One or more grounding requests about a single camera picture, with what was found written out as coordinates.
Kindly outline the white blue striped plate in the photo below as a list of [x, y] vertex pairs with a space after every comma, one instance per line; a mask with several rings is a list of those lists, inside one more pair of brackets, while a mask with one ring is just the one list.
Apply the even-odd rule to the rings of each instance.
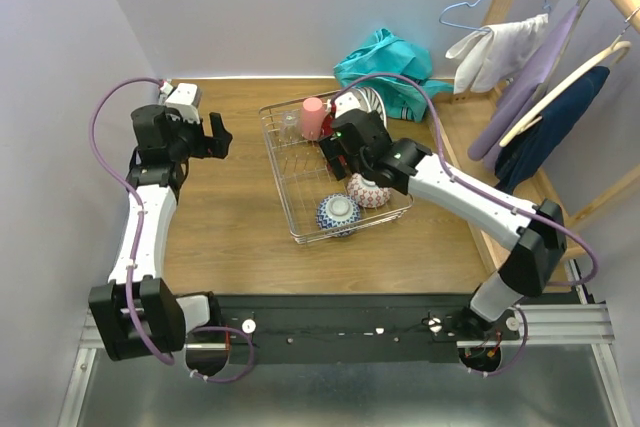
[[380, 94], [371, 87], [354, 87], [345, 94], [343, 106], [348, 110], [358, 109], [364, 112], [375, 112], [387, 127], [387, 116], [384, 102]]

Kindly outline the red white patterned bowl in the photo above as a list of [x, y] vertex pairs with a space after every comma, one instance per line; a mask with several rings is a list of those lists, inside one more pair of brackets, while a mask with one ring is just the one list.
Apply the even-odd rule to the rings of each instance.
[[384, 206], [391, 198], [391, 189], [379, 187], [359, 173], [354, 173], [347, 183], [347, 194], [363, 208]]

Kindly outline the pink plastic cup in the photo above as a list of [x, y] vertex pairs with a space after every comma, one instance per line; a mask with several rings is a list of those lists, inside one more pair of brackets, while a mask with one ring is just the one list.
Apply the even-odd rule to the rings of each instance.
[[302, 137], [310, 141], [318, 140], [325, 117], [323, 101], [318, 97], [306, 98], [300, 110], [299, 129]]

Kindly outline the wire dish rack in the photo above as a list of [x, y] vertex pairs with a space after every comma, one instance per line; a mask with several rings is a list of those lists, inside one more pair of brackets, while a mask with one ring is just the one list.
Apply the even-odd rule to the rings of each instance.
[[348, 180], [338, 180], [318, 143], [298, 129], [301, 98], [262, 107], [258, 111], [268, 158], [284, 215], [299, 244], [324, 240], [400, 218], [413, 205], [410, 196], [392, 193], [383, 206], [362, 208], [355, 222], [343, 227], [321, 227], [317, 208], [332, 194], [345, 194]]

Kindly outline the clear glass cup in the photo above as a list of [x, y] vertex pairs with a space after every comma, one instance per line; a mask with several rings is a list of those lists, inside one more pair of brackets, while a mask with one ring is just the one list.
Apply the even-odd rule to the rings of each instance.
[[279, 137], [283, 144], [291, 144], [302, 138], [300, 133], [300, 117], [298, 110], [285, 111], [282, 114]]

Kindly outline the blue patterned bowl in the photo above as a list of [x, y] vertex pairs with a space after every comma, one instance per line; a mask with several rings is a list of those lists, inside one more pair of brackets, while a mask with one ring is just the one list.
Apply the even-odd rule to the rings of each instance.
[[356, 201], [349, 195], [336, 193], [324, 198], [316, 209], [315, 220], [322, 230], [340, 230], [332, 234], [333, 237], [347, 237], [355, 230], [347, 226], [361, 219], [361, 211]]

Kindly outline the red floral bowl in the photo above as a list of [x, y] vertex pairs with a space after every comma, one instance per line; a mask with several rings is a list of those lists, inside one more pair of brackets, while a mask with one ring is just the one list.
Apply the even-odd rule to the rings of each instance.
[[331, 127], [331, 124], [334, 120], [334, 116], [332, 114], [328, 114], [324, 119], [323, 122], [320, 126], [320, 131], [318, 134], [318, 139], [317, 141], [320, 141], [323, 138], [326, 138], [328, 136], [331, 136], [333, 134], [333, 129]]

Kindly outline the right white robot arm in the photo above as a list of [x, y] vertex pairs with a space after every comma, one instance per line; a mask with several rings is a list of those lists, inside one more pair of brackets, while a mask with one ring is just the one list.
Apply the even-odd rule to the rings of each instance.
[[562, 210], [500, 192], [451, 167], [428, 147], [390, 137], [375, 112], [351, 110], [335, 119], [320, 148], [337, 179], [358, 173], [381, 188], [430, 201], [475, 225], [508, 256], [453, 316], [453, 330], [480, 339], [524, 297], [540, 296], [566, 250]]

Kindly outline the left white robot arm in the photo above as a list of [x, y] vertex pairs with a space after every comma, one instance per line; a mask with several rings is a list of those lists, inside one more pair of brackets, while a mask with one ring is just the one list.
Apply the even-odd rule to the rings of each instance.
[[178, 107], [146, 105], [131, 114], [137, 141], [127, 176], [129, 214], [107, 282], [90, 290], [88, 304], [104, 348], [114, 361], [153, 355], [174, 362], [188, 331], [201, 342], [214, 340], [220, 315], [195, 309], [186, 322], [176, 296], [163, 280], [169, 225], [192, 158], [223, 159], [233, 136], [217, 112], [205, 134], [200, 116]]

